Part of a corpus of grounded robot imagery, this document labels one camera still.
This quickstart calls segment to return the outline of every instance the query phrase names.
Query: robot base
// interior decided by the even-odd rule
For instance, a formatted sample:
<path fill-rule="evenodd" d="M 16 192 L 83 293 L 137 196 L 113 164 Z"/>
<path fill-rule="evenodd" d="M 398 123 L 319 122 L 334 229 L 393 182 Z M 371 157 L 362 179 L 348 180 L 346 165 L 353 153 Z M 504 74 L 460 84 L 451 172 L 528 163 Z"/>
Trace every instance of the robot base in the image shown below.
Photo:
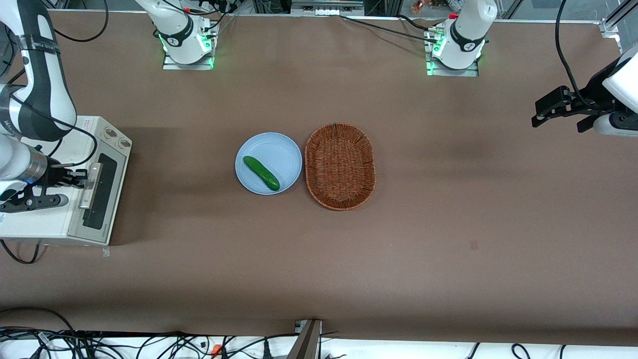
<path fill-rule="evenodd" d="M 467 68 L 457 70 L 455 68 L 447 67 L 441 62 L 441 60 L 434 55 L 439 50 L 439 47 L 443 45 L 445 41 L 445 26 L 444 23 L 432 26 L 428 31 L 424 31 L 423 37 L 427 39 L 435 39 L 439 43 L 425 42 L 426 46 L 426 68 L 428 76 L 456 76 L 456 77 L 478 77 L 479 76 L 479 60 L 478 58 Z"/>
<path fill-rule="evenodd" d="M 49 188 L 48 195 L 60 195 L 68 200 L 63 206 L 19 213 L 0 212 L 0 238 L 41 241 L 44 245 L 108 245 L 132 141 L 98 116 L 78 116 L 76 126 L 98 140 L 93 158 L 72 167 L 93 173 L 94 186 Z M 22 141 L 31 146 L 42 145 L 43 153 L 50 153 L 56 145 L 56 142 Z M 52 157 L 63 164 L 79 162 L 91 153 L 92 148 L 91 138 L 71 131 Z"/>

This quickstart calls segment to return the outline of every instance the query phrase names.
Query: orange plug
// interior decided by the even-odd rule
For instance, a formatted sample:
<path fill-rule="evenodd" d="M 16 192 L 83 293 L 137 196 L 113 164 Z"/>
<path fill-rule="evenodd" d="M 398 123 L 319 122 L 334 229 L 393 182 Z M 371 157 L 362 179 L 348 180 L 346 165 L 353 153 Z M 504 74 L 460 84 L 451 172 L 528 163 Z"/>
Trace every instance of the orange plug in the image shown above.
<path fill-rule="evenodd" d="M 220 354 L 221 354 L 221 344 L 215 344 L 215 346 L 212 347 L 211 357 L 216 358 Z"/>

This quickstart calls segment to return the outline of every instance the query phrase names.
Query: mounting plate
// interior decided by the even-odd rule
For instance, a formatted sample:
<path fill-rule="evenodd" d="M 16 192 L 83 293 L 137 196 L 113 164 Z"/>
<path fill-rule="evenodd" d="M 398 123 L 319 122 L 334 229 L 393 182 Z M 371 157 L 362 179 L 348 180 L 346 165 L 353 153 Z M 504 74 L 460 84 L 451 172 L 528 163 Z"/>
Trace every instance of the mounting plate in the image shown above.
<path fill-rule="evenodd" d="M 427 39 L 440 39 L 441 29 L 438 27 L 431 27 L 430 31 L 424 31 L 423 37 Z M 474 60 L 472 65 L 462 70 L 456 70 L 445 66 L 441 60 L 432 56 L 434 46 L 436 44 L 430 42 L 424 42 L 426 46 L 426 68 L 428 76 L 455 76 L 455 77 L 478 77 L 479 76 L 479 62 Z"/>

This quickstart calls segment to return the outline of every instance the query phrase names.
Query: brown table surface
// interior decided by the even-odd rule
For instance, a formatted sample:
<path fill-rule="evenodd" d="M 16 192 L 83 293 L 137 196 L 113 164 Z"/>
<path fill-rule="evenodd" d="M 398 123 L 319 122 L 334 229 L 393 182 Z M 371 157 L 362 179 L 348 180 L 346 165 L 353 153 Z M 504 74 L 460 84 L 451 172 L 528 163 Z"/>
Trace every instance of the brown table surface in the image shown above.
<path fill-rule="evenodd" d="M 52 17 L 81 37 L 102 16 Z M 568 84 L 552 24 L 494 24 L 476 79 L 428 77 L 422 42 L 339 18 L 240 17 L 209 72 L 163 71 L 152 30 L 113 13 L 93 42 L 59 40 L 78 113 L 133 154 L 110 257 L 2 254 L 3 308 L 57 309 L 85 330 L 263 335 L 319 317 L 362 339 L 638 344 L 638 141 L 578 134 L 575 118 L 531 127 L 535 100 Z M 581 86 L 618 56 L 597 26 L 562 34 Z M 375 150 L 362 207 L 326 210 L 303 176 L 276 196 L 237 181 L 246 139 L 281 132 L 303 149 L 336 121 Z"/>

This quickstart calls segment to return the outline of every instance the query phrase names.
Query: metal frame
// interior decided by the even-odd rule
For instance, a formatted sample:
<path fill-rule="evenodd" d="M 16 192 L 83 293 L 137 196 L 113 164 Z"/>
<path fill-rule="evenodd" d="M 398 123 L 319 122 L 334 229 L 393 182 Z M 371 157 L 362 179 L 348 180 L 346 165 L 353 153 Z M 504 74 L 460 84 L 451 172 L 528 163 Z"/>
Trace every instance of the metal frame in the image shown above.
<path fill-rule="evenodd" d="M 617 31 L 618 23 L 623 20 L 632 10 L 638 7 L 638 0 L 625 0 L 622 4 L 609 14 L 609 17 L 603 19 L 601 29 L 604 32 Z"/>
<path fill-rule="evenodd" d="M 510 8 L 507 9 L 507 12 L 505 13 L 505 15 L 503 15 L 503 19 L 509 20 L 512 17 L 514 17 L 514 14 L 518 10 L 518 8 L 521 7 L 521 4 L 523 3 L 523 1 L 525 0 L 514 0 L 514 3 L 512 4 L 512 6 L 510 6 Z"/>
<path fill-rule="evenodd" d="M 322 322 L 319 319 L 308 319 L 299 324 L 303 325 L 303 329 L 286 359 L 317 359 Z"/>

